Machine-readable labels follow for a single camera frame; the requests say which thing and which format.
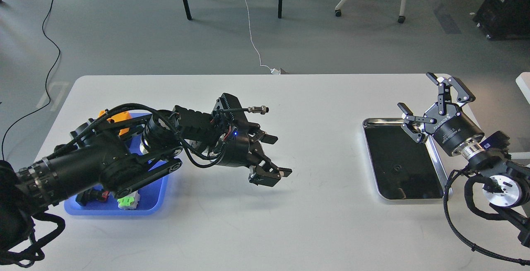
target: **black cable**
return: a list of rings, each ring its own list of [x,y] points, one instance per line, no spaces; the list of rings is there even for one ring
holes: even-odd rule
[[[5,137],[7,135],[7,132],[13,127],[15,126],[15,124],[17,124],[17,122],[19,122],[20,120],[24,119],[25,117],[28,117],[32,114],[35,114],[36,112],[44,109],[45,107],[47,107],[50,103],[51,103],[51,97],[50,97],[50,92],[48,92],[48,79],[50,77],[50,73],[51,71],[53,70],[53,68],[55,67],[55,65],[57,64],[57,62],[59,61],[59,58],[61,56],[61,49],[59,48],[59,46],[54,42],[52,41],[48,35],[46,35],[46,32],[44,30],[44,25],[46,23],[46,21],[48,20],[49,16],[50,16],[50,13],[51,13],[51,8],[53,7],[53,2],[55,0],[51,0],[51,3],[50,3],[50,9],[48,10],[48,13],[46,14],[46,17],[44,18],[44,20],[42,21],[42,33],[44,34],[44,36],[46,37],[46,39],[48,39],[48,41],[51,41],[51,43],[53,43],[53,45],[55,45],[55,47],[57,48],[58,50],[58,54],[57,54],[57,58],[55,59],[55,62],[53,62],[53,65],[51,66],[50,70],[48,71],[47,75],[46,75],[46,81],[44,83],[44,89],[45,89],[45,92],[46,92],[46,96],[48,96],[48,102],[43,105],[42,107],[39,107],[38,109],[34,110],[33,112],[19,118],[17,121],[13,122],[13,124],[11,124],[11,126],[9,126],[7,128],[7,130],[5,131],[4,133],[4,137],[2,138],[2,159],[5,160],[5,156],[4,156],[4,142],[5,142]]]
[[[464,173],[464,171],[458,171],[458,173],[456,173],[456,175],[454,175],[455,171],[456,170],[453,170],[451,172],[451,174],[449,175],[449,178],[447,179],[447,183],[445,184],[445,190],[443,192],[443,212],[445,213],[445,218],[447,219],[447,222],[449,223],[449,227],[451,228],[451,230],[453,230],[453,233],[456,235],[456,237],[458,237],[458,239],[460,239],[460,241],[464,242],[464,244],[469,246],[471,248],[472,252],[478,252],[480,254],[484,254],[485,256],[489,256],[489,257],[494,258],[494,259],[505,260],[505,261],[509,261],[509,262],[512,262],[512,263],[518,263],[518,264],[521,264],[522,266],[530,265],[530,260],[510,258],[510,257],[502,256],[501,254],[497,254],[495,252],[492,252],[492,251],[490,251],[488,249],[482,248],[482,247],[476,245],[475,243],[469,241],[466,237],[464,237],[464,235],[462,235],[456,229],[456,227],[454,226],[454,224],[451,221],[451,217],[449,216],[449,208],[447,206],[447,202],[449,200],[449,190],[450,190],[451,186],[453,185],[453,182],[456,180],[456,178],[458,178],[460,175],[462,175]]]
[[[60,156],[63,152],[70,150],[70,147],[72,147],[75,143],[81,140],[82,137],[85,137],[87,134],[89,134],[89,132],[93,131],[103,121],[107,120],[108,118],[116,114],[122,113],[124,111],[129,111],[129,110],[146,110],[152,113],[153,115],[159,117],[170,128],[170,130],[174,134],[176,134],[176,136],[179,138],[180,143],[184,147],[185,151],[189,149],[191,150],[191,152],[193,152],[193,154],[197,155],[199,158],[204,159],[204,160],[218,160],[221,157],[220,155],[222,154],[222,152],[219,153],[219,156],[204,156],[203,154],[198,152],[195,148],[193,148],[190,144],[188,144],[187,141],[185,141],[184,139],[180,137],[180,132],[178,131],[178,129],[176,129],[175,125],[171,123],[170,120],[167,119],[167,117],[165,117],[161,112],[153,108],[147,107],[145,105],[141,105],[139,103],[125,103],[123,105],[119,105],[117,107],[112,108],[111,110],[106,111],[105,114],[101,115],[96,120],[94,120],[89,126],[87,126],[87,128],[81,131],[81,133],[79,133],[76,137],[74,137],[71,141],[63,145],[61,148],[53,152],[50,156],[47,156],[47,158],[52,159],[57,156]]]
[[[215,157],[214,161],[210,162],[209,164],[200,164],[197,161],[195,161],[195,159],[191,157],[190,151],[187,148],[184,148],[184,152],[186,152],[188,159],[190,160],[191,163],[193,163],[193,165],[201,169],[206,169],[209,167],[213,167],[214,165],[220,162],[221,158],[223,158],[222,155],[224,154],[224,149],[225,149],[225,145],[221,147],[221,151],[219,152],[219,155]]]

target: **green object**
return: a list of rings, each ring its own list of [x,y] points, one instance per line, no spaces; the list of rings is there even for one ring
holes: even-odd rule
[[[118,204],[124,207],[130,207],[134,203],[134,197],[126,196],[118,199]]]
[[[123,198],[119,198],[118,200],[118,208],[120,209],[136,209],[138,206],[138,202],[140,201],[140,194],[138,192],[133,192],[130,195],[124,196]]]

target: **gray floor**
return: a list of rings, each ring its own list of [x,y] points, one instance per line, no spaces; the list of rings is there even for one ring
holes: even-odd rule
[[[15,169],[33,162],[66,93],[83,75],[269,73],[250,43],[244,0],[189,1],[192,21],[181,0],[55,0],[46,32],[63,53],[49,80],[53,104],[8,133],[4,151]],[[0,4],[2,134],[42,105],[46,74],[57,56],[41,32],[50,2]],[[471,108],[485,133],[503,130],[513,151],[530,151],[530,106],[515,84],[530,71],[530,41],[488,41],[470,15],[483,0],[407,0],[405,24],[396,22],[400,0],[350,0],[341,18],[334,15],[338,2],[284,0],[278,19],[277,0],[248,0],[263,64],[291,74],[454,75],[477,96]],[[175,90],[200,92],[201,86],[175,84]],[[436,94],[433,86],[431,96],[418,98],[434,102]]]

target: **blue tray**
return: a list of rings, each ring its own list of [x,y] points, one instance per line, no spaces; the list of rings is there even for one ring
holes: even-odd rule
[[[129,147],[131,153],[140,153],[140,135],[137,135],[131,140]],[[86,206],[80,206],[76,201],[76,196],[72,196],[64,201],[64,207],[70,215],[99,215],[99,216],[119,216],[119,215],[138,215],[145,216],[156,212],[162,202],[164,201],[165,190],[167,187],[167,176],[152,182],[151,184],[144,186],[138,190],[140,194],[140,201],[138,207],[134,210],[126,210],[118,208],[118,201],[112,196],[108,196],[106,202],[90,201]]]

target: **black equipment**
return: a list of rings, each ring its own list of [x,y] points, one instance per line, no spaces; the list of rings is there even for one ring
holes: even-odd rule
[[[511,259],[489,252],[463,237],[451,223],[447,211],[447,192],[459,175],[465,175],[464,195],[471,212],[487,220],[506,220],[520,231],[519,241],[530,247],[530,218],[511,209],[530,201],[530,168],[511,161],[508,153],[509,137],[497,131],[482,140],[483,131],[464,114],[462,106],[475,100],[475,96],[456,77],[436,77],[426,74],[438,86],[438,101],[423,116],[414,116],[404,104],[398,103],[405,117],[401,128],[417,143],[426,141],[431,135],[449,156],[462,155],[469,164],[462,170],[453,171],[445,187],[444,208],[449,225],[464,243],[485,255],[530,265],[530,260]],[[458,94],[458,103],[452,102],[451,88]],[[482,191],[497,213],[485,213],[475,206],[473,185],[483,184]]]
[[[111,119],[130,110],[151,114],[119,122]],[[96,184],[115,198],[124,197],[180,168],[182,161],[177,156],[182,150],[197,167],[247,167],[250,183],[274,186],[292,170],[276,166],[265,156],[261,143],[274,144],[278,137],[248,122],[244,113],[264,115],[268,111],[265,106],[242,108],[235,96],[226,93],[211,114],[180,106],[169,111],[127,103],[106,110],[96,120],[89,119],[70,133],[72,141],[18,173],[0,161],[0,265],[29,267],[44,259],[42,247],[65,227],[62,218],[45,213],[49,205],[58,205]],[[119,135],[124,129],[129,131]],[[127,147],[137,135],[141,135],[142,154],[130,153]],[[191,154],[209,163],[197,163]],[[154,168],[160,161],[164,163]],[[55,222],[57,229],[36,241],[32,218]],[[20,253],[9,251],[28,238],[30,247]]]
[[[484,0],[473,21],[488,39],[530,37],[530,0]]]

